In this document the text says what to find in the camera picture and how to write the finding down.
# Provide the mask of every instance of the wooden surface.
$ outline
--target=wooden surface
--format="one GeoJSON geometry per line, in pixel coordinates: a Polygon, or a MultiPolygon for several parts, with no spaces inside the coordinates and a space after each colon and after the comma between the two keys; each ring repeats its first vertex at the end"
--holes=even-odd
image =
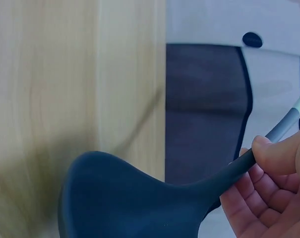
{"type": "Polygon", "coordinates": [[[0,238],[57,238],[87,150],[164,178],[165,1],[0,0],[0,238]]]}

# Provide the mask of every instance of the dark gray panel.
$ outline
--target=dark gray panel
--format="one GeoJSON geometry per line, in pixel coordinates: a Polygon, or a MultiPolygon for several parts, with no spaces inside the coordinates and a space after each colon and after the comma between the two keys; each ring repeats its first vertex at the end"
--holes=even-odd
{"type": "Polygon", "coordinates": [[[167,45],[166,182],[195,182],[234,159],[252,104],[241,61],[235,47],[167,45]]]}

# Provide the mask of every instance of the white surface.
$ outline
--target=white surface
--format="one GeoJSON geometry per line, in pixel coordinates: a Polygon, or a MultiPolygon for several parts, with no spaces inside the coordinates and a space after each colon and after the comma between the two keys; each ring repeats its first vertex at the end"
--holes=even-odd
{"type": "Polygon", "coordinates": [[[255,32],[262,49],[300,56],[300,6],[290,0],[167,0],[168,43],[243,46],[255,32]]]}
{"type": "MultiPolygon", "coordinates": [[[[296,56],[242,49],[250,77],[253,109],[242,146],[250,148],[257,135],[266,135],[293,107],[300,96],[300,58],[296,56]]],[[[296,123],[283,137],[299,130],[296,123]]]]}

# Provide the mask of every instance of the black button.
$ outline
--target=black button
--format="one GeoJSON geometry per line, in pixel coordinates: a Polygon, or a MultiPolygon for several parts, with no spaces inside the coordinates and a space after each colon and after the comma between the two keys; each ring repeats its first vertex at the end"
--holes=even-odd
{"type": "Polygon", "coordinates": [[[261,37],[255,34],[254,32],[245,33],[245,35],[242,38],[242,41],[246,46],[253,48],[261,48],[263,45],[261,37]]]}

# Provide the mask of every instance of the spatula head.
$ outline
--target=spatula head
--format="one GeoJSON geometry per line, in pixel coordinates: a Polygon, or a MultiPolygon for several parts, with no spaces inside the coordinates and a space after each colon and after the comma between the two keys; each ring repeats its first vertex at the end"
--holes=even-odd
{"type": "Polygon", "coordinates": [[[161,182],[113,155],[88,152],[60,195],[62,238],[197,238],[208,206],[186,186],[161,182]]]}

